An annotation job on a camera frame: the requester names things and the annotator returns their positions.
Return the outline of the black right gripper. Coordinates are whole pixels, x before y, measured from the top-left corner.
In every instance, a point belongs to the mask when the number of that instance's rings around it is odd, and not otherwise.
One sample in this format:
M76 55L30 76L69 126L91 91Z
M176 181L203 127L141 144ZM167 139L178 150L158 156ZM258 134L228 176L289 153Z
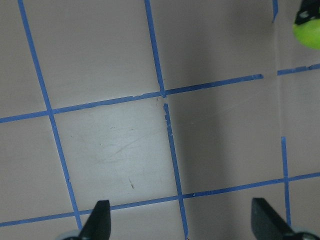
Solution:
M302 0L294 24L302 25L320 18L320 0Z

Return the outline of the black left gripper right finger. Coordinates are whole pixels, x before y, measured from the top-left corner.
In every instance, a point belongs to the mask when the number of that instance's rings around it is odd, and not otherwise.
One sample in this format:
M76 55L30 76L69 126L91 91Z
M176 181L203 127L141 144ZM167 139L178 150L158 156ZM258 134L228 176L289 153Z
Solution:
M251 201L251 230L257 240L289 240L296 234L264 199Z

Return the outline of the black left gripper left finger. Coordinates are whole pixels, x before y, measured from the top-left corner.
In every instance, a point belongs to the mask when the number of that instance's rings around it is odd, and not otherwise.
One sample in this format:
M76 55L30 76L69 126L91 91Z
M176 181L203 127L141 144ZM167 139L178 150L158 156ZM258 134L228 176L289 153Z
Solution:
M80 240L108 240L111 235L111 209L109 200L99 200L83 226Z

